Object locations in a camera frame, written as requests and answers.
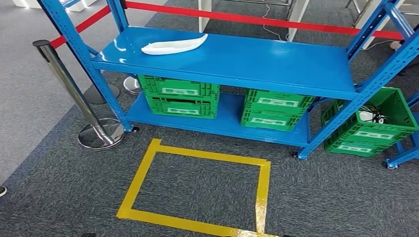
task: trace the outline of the cable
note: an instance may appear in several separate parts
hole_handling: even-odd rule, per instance
[[[393,42],[393,40],[386,40],[386,41],[383,41],[383,42],[375,43],[375,44],[373,44],[372,46],[370,46],[370,47],[368,47],[366,49],[361,49],[361,51],[367,51],[368,49],[370,49],[370,48],[372,48],[372,47],[374,47],[376,45],[379,45],[379,44],[382,44],[382,43],[387,43],[387,42]]]
[[[268,16],[269,12],[271,11],[271,7],[270,7],[268,4],[265,4],[265,6],[268,8],[268,10],[266,11],[265,15],[264,15],[264,16],[262,16],[262,18],[263,18],[263,19],[265,19],[265,18]],[[274,34],[274,35],[278,36],[278,39],[279,39],[280,41],[282,41],[281,36],[280,36],[279,34],[277,34],[277,33],[273,32],[273,31],[271,31],[271,30],[268,30],[268,29],[266,28],[266,25],[263,25],[263,29],[264,29],[264,30],[266,30],[267,32],[270,32],[270,33],[272,33],[272,34]]]

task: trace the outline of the yellow floor tape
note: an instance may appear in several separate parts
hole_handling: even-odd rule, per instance
[[[163,146],[160,145],[160,143],[161,139],[153,139],[151,141],[147,149],[147,152],[144,155],[140,166],[138,167],[137,173],[135,174],[134,179],[132,180],[131,185],[129,186],[129,189],[126,192],[121,207],[118,210],[118,218],[143,221],[156,225],[169,226],[173,228],[200,232],[221,237],[275,237],[273,235],[264,234],[266,221],[266,206],[268,202],[269,174],[271,169],[270,161],[259,158],[249,158],[242,156],[227,155],[222,153],[213,153],[179,147]],[[255,205],[256,232],[235,229],[232,227],[213,225],[199,221],[191,221],[146,211],[133,210],[132,205],[135,202],[135,198],[137,197],[138,192],[140,191],[144,178],[157,152],[260,166]]]

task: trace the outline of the perforated steel post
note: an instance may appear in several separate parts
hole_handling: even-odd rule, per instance
[[[119,144],[125,135],[122,125],[115,119],[97,119],[51,43],[47,40],[38,40],[33,42],[33,46],[38,49],[89,123],[79,134],[80,144],[91,150],[105,150]]]

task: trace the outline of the gray carpet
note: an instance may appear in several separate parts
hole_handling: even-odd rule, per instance
[[[350,25],[346,0],[312,0],[304,21]],[[189,7],[189,1],[168,4]],[[265,8],[215,2],[218,11],[261,16]],[[283,9],[273,9],[284,17]],[[195,30],[196,19],[157,14],[148,24]],[[260,26],[211,20],[208,32],[274,39]],[[272,30],[286,33],[283,30]],[[300,31],[297,41],[345,45],[350,37]],[[356,80],[366,78],[389,55],[388,44],[361,52],[352,64]],[[390,85],[406,96],[417,91],[412,69]],[[105,72],[110,83],[122,88],[124,75]],[[237,88],[223,90],[241,93]],[[127,108],[134,100],[123,92]],[[320,127],[319,114],[311,115],[312,129]],[[112,117],[105,105],[94,106],[101,118]],[[75,236],[97,233],[101,237],[187,237],[199,233],[119,220],[116,212],[152,138],[164,145],[266,158],[272,161],[266,232],[297,237],[417,237],[419,236],[418,160],[399,170],[381,166],[394,155],[389,149],[367,159],[325,153],[318,147],[308,160],[290,157],[295,147],[179,129],[138,124],[116,148],[92,152],[81,148],[76,134],[85,122],[68,115],[42,142],[42,147],[6,181],[10,193],[0,198],[0,236]],[[258,169],[254,166],[199,158],[157,154],[134,208],[255,230],[254,201]]]

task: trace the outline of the stacked crate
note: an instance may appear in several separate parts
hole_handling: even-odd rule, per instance
[[[322,114],[322,124],[326,124],[344,103],[344,100],[333,101]],[[418,130],[398,88],[383,87],[365,106],[378,108],[385,116],[384,123],[362,121],[356,112],[324,141],[326,151],[373,157]]]
[[[214,119],[219,85],[154,76],[138,76],[150,110],[158,115]]]
[[[314,96],[249,89],[241,125],[291,131],[314,99]]]

